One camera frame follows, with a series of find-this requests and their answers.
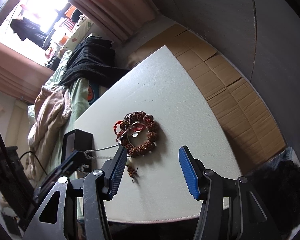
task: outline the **white table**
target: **white table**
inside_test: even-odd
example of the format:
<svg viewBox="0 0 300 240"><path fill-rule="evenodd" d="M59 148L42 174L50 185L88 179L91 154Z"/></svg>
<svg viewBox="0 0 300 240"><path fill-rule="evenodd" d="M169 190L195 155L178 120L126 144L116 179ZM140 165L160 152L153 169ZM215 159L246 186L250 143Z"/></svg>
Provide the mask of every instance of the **white table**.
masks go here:
<svg viewBox="0 0 300 240"><path fill-rule="evenodd" d="M153 153L131 159L139 177L127 171L113 200L105 201L108 220L125 223L170 222L197 217L202 205L189 194L178 160L187 145L206 168L220 176L241 175L234 154L207 101L182 65L164 46L132 69L75 122L93 134L94 147L116 144L113 125L127 113L145 111L160 124ZM114 156L117 148L96 152ZM98 159L101 168L105 159Z"/></svg>

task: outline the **curtain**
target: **curtain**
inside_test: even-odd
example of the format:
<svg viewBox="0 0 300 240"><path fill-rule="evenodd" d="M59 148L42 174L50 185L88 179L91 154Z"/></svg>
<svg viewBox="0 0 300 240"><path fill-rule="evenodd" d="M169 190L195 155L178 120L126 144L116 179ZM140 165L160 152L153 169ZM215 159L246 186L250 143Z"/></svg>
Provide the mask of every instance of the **curtain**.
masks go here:
<svg viewBox="0 0 300 240"><path fill-rule="evenodd" d="M117 43L156 17L148 0L68 0Z"/></svg>
<svg viewBox="0 0 300 240"><path fill-rule="evenodd" d="M53 71L0 42L0 91L34 104Z"/></svg>

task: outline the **black fabric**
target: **black fabric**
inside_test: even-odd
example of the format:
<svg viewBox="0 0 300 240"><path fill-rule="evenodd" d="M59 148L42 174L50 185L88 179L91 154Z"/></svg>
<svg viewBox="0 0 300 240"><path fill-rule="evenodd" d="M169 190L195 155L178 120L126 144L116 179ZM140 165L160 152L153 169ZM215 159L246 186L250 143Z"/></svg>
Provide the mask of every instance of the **black fabric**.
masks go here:
<svg viewBox="0 0 300 240"><path fill-rule="evenodd" d="M115 52L110 47L111 41L94 36L86 38L75 47L59 85L70 87L74 81L83 77L110 88L129 72L127 69L114 67Z"/></svg>
<svg viewBox="0 0 300 240"><path fill-rule="evenodd" d="M39 24L34 23L24 17L22 20L12 19L10 27L13 30L13 33L17 33L22 41L28 38L40 48L42 48L43 43L48 35L40 30Z"/></svg>
<svg viewBox="0 0 300 240"><path fill-rule="evenodd" d="M83 13L80 12L78 9L75 9L71 15L71 21L73 21L74 23L76 23L77 21L79 21L80 19L80 16L82 15Z"/></svg>
<svg viewBox="0 0 300 240"><path fill-rule="evenodd" d="M53 70L53 71L56 71L57 68L58 68L58 66L59 66L59 64L60 64L60 61L61 61L60 58L54 57L54 59L53 59L51 65L49 66L49 68L50 68L51 70Z"/></svg>
<svg viewBox="0 0 300 240"><path fill-rule="evenodd" d="M300 167L283 161L276 170L260 169L247 177L282 235L300 224Z"/></svg>

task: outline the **hanging clothes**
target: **hanging clothes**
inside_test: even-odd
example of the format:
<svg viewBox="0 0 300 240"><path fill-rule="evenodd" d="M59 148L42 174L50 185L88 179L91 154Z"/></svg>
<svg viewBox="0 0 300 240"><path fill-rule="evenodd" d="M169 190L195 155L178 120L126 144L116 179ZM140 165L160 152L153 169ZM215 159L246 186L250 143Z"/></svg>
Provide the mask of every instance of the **hanging clothes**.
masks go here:
<svg viewBox="0 0 300 240"><path fill-rule="evenodd" d="M88 37L78 44L67 63L66 73L59 85L70 87L78 78L86 78L100 86L110 88L129 72L114 66L114 50L111 41Z"/></svg>
<svg viewBox="0 0 300 240"><path fill-rule="evenodd" d="M17 33L19 38L24 41L26 38L31 40L33 43L42 48L43 43L47 37L47 33L40 30L40 25L30 21L27 18L22 19L12 19L10 27L13 33Z"/></svg>

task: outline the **cardboard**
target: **cardboard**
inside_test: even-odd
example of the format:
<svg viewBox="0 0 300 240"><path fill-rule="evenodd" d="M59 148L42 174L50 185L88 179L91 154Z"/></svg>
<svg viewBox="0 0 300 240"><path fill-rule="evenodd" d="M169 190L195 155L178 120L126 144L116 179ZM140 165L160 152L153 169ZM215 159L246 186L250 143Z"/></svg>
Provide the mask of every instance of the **cardboard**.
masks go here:
<svg viewBox="0 0 300 240"><path fill-rule="evenodd" d="M213 47L182 26L175 24L160 33L127 61L133 58L137 64L164 45L207 100L242 174L256 169L286 147L274 119L249 83Z"/></svg>

